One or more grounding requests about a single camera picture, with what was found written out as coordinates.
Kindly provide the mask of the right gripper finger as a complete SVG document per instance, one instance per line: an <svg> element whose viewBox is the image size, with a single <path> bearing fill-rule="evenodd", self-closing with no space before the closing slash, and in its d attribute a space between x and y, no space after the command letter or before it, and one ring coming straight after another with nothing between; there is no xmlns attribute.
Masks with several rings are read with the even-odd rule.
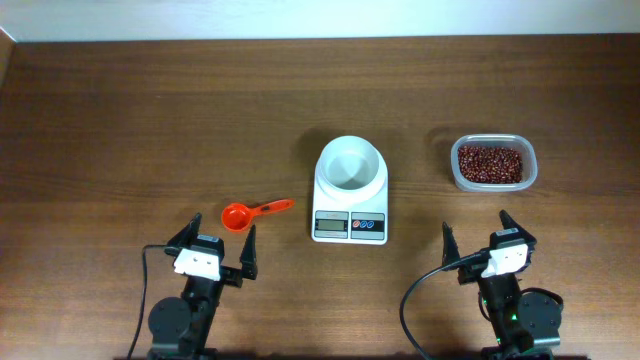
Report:
<svg viewBox="0 0 640 360"><path fill-rule="evenodd" d="M446 222L442 223L443 252L441 266L444 271L451 271L456 268L461 259L457 242L453 234L453 228Z"/></svg>
<svg viewBox="0 0 640 360"><path fill-rule="evenodd" d="M520 224L518 224L506 210L501 210L499 212L499 218L501 224L505 230L515 228L519 233L522 234L523 237L529 237L530 233L526 231Z"/></svg>

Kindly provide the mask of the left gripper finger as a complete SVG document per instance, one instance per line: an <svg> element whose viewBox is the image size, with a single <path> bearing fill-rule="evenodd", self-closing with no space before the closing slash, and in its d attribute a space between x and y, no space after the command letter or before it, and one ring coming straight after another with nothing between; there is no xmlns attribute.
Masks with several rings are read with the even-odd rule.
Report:
<svg viewBox="0 0 640 360"><path fill-rule="evenodd" d="M189 223L174 235L165 246L165 254L178 256L182 249L188 248L199 235L202 214L196 213Z"/></svg>
<svg viewBox="0 0 640 360"><path fill-rule="evenodd" d="M255 280L258 275L255 225L252 225L249 230L239 260L241 262L242 277Z"/></svg>

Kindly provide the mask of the orange plastic measuring scoop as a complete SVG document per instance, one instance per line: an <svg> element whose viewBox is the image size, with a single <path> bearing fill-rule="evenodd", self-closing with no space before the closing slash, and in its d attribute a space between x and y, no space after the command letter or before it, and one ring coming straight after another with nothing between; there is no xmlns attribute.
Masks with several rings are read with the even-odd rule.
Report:
<svg viewBox="0 0 640 360"><path fill-rule="evenodd" d="M294 205L293 199L276 200L252 208L241 203L231 203L222 211L221 222L231 232L242 232L250 227L255 217L282 212Z"/></svg>

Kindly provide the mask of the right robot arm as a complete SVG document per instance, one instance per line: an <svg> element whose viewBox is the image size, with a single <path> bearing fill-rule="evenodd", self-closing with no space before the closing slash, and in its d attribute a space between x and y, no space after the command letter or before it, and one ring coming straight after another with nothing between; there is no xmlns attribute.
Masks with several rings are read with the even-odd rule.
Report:
<svg viewBox="0 0 640 360"><path fill-rule="evenodd" d="M458 273L459 284L478 285L479 307L497 342L481 350L482 359L551 359L564 301L549 290L520 287L517 275L531 264L537 240L506 211L499 218L502 229L490 234L489 245L465 257L444 223L442 265Z"/></svg>

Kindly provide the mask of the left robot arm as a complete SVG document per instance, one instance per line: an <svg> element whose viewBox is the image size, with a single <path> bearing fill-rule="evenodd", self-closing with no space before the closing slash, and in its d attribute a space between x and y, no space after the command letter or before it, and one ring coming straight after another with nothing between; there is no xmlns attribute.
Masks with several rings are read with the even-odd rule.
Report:
<svg viewBox="0 0 640 360"><path fill-rule="evenodd" d="M239 261L241 266L224 266L224 241L199 232L201 214L163 246L174 258L174 272L186 277L180 296L157 302L148 316L152 342L148 359L215 359L206 342L226 287L240 288L258 275L256 227L246 237Z"/></svg>

